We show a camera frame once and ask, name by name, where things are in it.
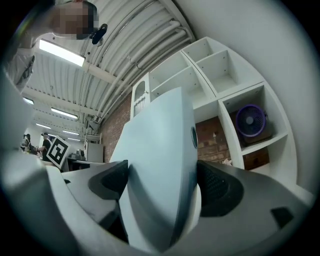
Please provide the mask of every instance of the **ceiling beam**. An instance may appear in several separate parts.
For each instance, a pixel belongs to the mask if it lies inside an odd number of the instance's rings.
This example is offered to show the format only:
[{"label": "ceiling beam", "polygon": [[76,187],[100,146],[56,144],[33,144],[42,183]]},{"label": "ceiling beam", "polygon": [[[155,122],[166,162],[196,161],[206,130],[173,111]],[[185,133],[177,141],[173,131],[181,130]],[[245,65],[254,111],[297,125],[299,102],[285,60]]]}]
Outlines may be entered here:
[{"label": "ceiling beam", "polygon": [[78,126],[79,128],[85,128],[85,125],[79,121],[72,121],[72,120],[62,118],[62,117],[59,117],[59,116],[56,116],[53,114],[45,113],[45,112],[42,112],[39,110],[34,110],[34,113],[35,113],[35,116],[37,116],[39,118],[44,118],[46,120],[65,123],[70,126]]},{"label": "ceiling beam", "polygon": [[65,139],[67,142],[68,141],[72,141],[72,140],[68,140],[68,138],[74,138],[77,140],[80,140],[78,142],[84,142],[85,141],[85,136],[83,135],[79,135],[79,136],[74,136],[74,135],[69,135],[65,132],[62,132],[60,130],[56,130],[55,128],[51,129],[50,131],[47,131],[48,134],[52,134],[52,135],[58,135],[60,138]]},{"label": "ceiling beam", "polygon": [[110,84],[112,84],[114,82],[114,80],[116,80],[116,78],[117,78],[116,76],[110,74],[109,72],[107,72],[107,71],[105,71],[105,70],[103,70],[103,69],[101,69],[101,68],[99,68],[99,67],[97,67],[95,65],[90,64],[89,62],[84,61],[83,66],[78,66],[78,65],[75,65],[72,62],[67,61],[67,60],[65,60],[63,58],[60,58],[60,57],[58,57],[58,56],[56,56],[54,54],[48,53],[48,52],[46,52],[44,50],[40,50],[39,46],[35,47],[35,52],[38,53],[38,54],[47,56],[49,58],[53,58],[53,59],[62,61],[64,63],[69,64],[71,66],[74,66],[74,67],[76,67],[78,69],[80,68],[84,72],[89,73],[89,74],[93,75],[94,77],[97,77],[97,78],[99,78],[99,79],[101,79],[103,81],[106,81],[107,83],[110,83]]},{"label": "ceiling beam", "polygon": [[88,115],[96,116],[98,111],[85,107],[85,106],[80,106],[74,103],[71,103],[69,101],[66,101],[64,99],[60,99],[57,97],[50,96],[48,94],[45,94],[43,92],[37,91],[30,89],[28,87],[25,87],[22,91],[22,95],[29,96],[32,100],[39,100],[41,102],[53,104],[53,105],[58,105],[61,107],[64,107],[66,109],[74,110],[80,113],[85,113]]}]

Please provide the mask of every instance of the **shelf compartment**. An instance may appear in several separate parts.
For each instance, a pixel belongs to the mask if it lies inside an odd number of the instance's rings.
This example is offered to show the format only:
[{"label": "shelf compartment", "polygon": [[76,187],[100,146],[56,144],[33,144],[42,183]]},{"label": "shelf compartment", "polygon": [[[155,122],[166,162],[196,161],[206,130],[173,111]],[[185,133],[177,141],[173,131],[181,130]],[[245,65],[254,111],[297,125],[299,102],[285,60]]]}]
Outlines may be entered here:
[{"label": "shelf compartment", "polygon": [[150,72],[150,89],[155,89],[164,81],[188,68],[190,65],[189,59],[178,51]]},{"label": "shelf compartment", "polygon": [[198,62],[212,54],[226,49],[227,47],[223,44],[205,37],[185,47],[182,51],[194,62]]},{"label": "shelf compartment", "polygon": [[269,163],[251,169],[248,172],[263,174],[277,181],[296,183],[295,159],[292,158],[288,136],[270,143],[265,147],[268,152]]},{"label": "shelf compartment", "polygon": [[199,107],[194,107],[194,121],[200,123],[218,115],[218,101],[214,100]]},{"label": "shelf compartment", "polygon": [[283,137],[287,136],[288,133],[287,132],[282,132],[280,134],[277,134],[276,136],[272,137],[271,139],[268,139],[266,141],[260,142],[258,144],[254,144],[251,146],[247,146],[241,149],[242,151],[242,155],[247,155],[250,154],[252,152],[258,151],[260,149],[263,149],[269,145],[271,145],[272,143],[277,142],[278,140],[281,140]]},{"label": "shelf compartment", "polygon": [[204,78],[196,71],[197,70],[191,66],[185,68],[156,87],[152,91],[152,94],[158,97],[172,89],[182,87],[191,97],[194,109],[209,103],[216,97]]},{"label": "shelf compartment", "polygon": [[218,94],[232,94],[263,81],[255,69],[231,50],[217,52],[196,65]]},{"label": "shelf compartment", "polygon": [[[237,112],[244,106],[248,104],[255,104],[261,107],[267,114],[267,125],[272,130],[272,138],[250,146],[243,146],[240,144],[242,155],[262,149],[272,143],[275,143],[288,134],[285,124],[285,114],[277,107],[278,99],[274,98],[274,95],[270,90],[271,89],[268,86],[264,86],[264,83],[262,83],[222,99],[235,130]],[[239,141],[241,141],[241,135],[238,131],[236,132]]]},{"label": "shelf compartment", "polygon": [[250,172],[259,172],[268,174],[266,167],[270,163],[269,151],[267,147],[261,148],[255,152],[243,156],[244,169]]}]

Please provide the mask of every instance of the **person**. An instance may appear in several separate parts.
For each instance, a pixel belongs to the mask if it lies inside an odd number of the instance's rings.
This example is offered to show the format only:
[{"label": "person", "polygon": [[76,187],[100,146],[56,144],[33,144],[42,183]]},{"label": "person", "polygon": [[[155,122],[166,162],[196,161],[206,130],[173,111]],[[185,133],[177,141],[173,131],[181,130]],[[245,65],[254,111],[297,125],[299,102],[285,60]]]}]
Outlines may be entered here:
[{"label": "person", "polygon": [[51,162],[50,159],[47,157],[47,153],[51,147],[51,141],[49,140],[49,135],[47,132],[41,134],[43,136],[43,143],[42,147],[38,147],[36,149],[37,152],[42,152],[42,161]]},{"label": "person", "polygon": [[22,149],[22,151],[24,152],[25,151],[25,148],[26,148],[26,145],[25,145],[25,143],[26,143],[26,136],[27,135],[23,135],[23,139],[22,139],[22,142],[21,142],[21,145],[20,145],[20,148]]},{"label": "person", "polygon": [[98,29],[97,7],[86,0],[72,0],[48,8],[26,32],[18,49],[7,56],[4,63],[7,76],[20,93],[33,73],[35,45],[39,37],[52,33],[56,37],[83,40]]},{"label": "person", "polygon": [[31,136],[30,134],[28,133],[26,136],[25,136],[25,140],[24,140],[24,151],[28,152],[29,149],[30,149],[30,143],[31,141]]}]

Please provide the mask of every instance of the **ceiling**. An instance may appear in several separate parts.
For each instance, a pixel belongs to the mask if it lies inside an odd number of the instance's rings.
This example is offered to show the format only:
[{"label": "ceiling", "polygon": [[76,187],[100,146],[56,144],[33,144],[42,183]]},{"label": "ceiling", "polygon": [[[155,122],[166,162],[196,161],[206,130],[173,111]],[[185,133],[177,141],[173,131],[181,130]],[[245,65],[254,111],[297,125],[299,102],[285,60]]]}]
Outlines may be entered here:
[{"label": "ceiling", "polygon": [[[59,135],[62,130],[79,133],[78,139],[81,140],[85,137],[86,119],[93,119],[99,107],[104,109],[110,99],[115,101],[119,97],[117,102],[111,102],[114,104],[113,109],[108,111],[110,116],[142,75],[194,40],[187,22],[171,0],[90,0],[89,2],[97,6],[99,25],[103,23],[108,25],[102,46],[92,45],[89,39],[71,40],[55,37],[53,34],[46,34],[42,38],[84,56],[88,64],[98,67],[98,71],[104,71],[105,75],[94,76],[83,67],[75,66],[37,49],[33,75],[22,92],[23,96],[34,101],[35,114],[32,120],[34,124],[51,127],[51,134]],[[121,73],[130,58],[161,31],[168,28],[171,25],[169,22],[173,20],[180,22],[179,29],[186,31],[185,36],[153,56],[141,68],[141,72],[137,72],[128,80],[123,90],[115,95],[116,97],[112,97],[115,90],[111,90],[108,101],[103,102],[113,80]],[[173,30],[157,40],[143,53],[143,56],[178,32],[178,29]],[[126,79],[130,70],[124,73],[116,88]],[[78,119],[54,113],[51,107],[77,115]]]}]

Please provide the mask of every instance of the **corrugated ceiling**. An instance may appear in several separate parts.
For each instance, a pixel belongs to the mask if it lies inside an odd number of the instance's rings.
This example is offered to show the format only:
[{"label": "corrugated ceiling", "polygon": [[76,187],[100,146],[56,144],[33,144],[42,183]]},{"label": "corrugated ceiling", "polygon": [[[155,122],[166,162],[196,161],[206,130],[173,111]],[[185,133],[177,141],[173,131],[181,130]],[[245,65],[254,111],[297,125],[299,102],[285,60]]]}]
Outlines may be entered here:
[{"label": "corrugated ceiling", "polygon": [[[114,76],[117,76],[127,64],[129,57],[132,57],[146,42],[168,27],[169,21],[174,19],[168,10],[156,0],[91,0],[90,2],[97,6],[99,24],[108,25],[107,33],[103,37],[103,46],[96,47],[91,44],[90,40],[76,41],[55,37],[53,34],[44,35],[43,38],[84,56],[86,62]],[[99,108],[110,83],[64,60],[43,54],[39,50],[35,57],[34,73],[27,85],[29,89],[92,110]],[[55,127],[57,133],[64,129],[79,131],[84,137],[86,114],[66,109],[67,112],[78,115],[79,120],[68,120],[63,116],[50,118],[53,114],[50,110],[53,107],[52,104],[41,102],[39,98],[33,98],[33,100],[36,110],[34,122],[50,124]],[[65,109],[59,105],[58,101],[54,107]]]}]

